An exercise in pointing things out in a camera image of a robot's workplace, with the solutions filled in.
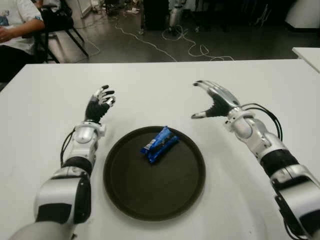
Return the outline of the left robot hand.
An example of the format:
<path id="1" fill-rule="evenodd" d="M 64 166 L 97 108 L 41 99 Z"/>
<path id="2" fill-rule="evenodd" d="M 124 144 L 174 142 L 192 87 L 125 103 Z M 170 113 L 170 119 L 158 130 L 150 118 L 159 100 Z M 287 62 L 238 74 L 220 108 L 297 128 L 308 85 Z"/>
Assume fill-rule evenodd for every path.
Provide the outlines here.
<path id="1" fill-rule="evenodd" d="M 109 85 L 103 85 L 96 90 L 87 104 L 84 120 L 99 124 L 101 118 L 115 104 L 115 91 L 109 89 Z"/>

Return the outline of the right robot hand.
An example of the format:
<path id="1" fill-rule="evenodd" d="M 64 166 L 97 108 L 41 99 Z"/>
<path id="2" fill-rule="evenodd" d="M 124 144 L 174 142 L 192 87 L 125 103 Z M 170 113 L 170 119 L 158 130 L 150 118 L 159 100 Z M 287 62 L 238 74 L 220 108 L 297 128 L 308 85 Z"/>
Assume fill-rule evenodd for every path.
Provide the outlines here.
<path id="1" fill-rule="evenodd" d="M 193 114 L 192 119 L 227 117 L 232 109 L 240 106 L 238 99 L 229 90 L 215 82 L 198 80 L 193 86 L 205 90 L 213 104 L 209 109 Z"/>

